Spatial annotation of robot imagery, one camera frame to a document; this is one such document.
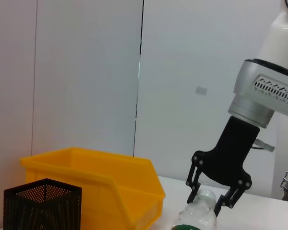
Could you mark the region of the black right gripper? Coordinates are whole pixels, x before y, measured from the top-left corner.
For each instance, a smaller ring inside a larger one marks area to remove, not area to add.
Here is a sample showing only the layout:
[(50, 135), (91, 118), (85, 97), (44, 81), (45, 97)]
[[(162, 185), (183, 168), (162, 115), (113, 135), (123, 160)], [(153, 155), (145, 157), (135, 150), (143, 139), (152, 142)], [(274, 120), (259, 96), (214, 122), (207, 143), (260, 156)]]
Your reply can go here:
[(235, 206), (248, 189), (239, 181), (243, 185), (252, 185), (251, 176), (245, 172), (243, 164), (259, 131), (259, 127), (231, 116), (216, 146), (210, 151), (198, 150), (194, 153), (186, 180), (186, 185), (192, 190), (187, 204), (195, 199), (201, 186), (198, 179), (204, 173), (211, 180), (230, 187), (217, 200), (215, 214), (218, 215), (222, 207)]

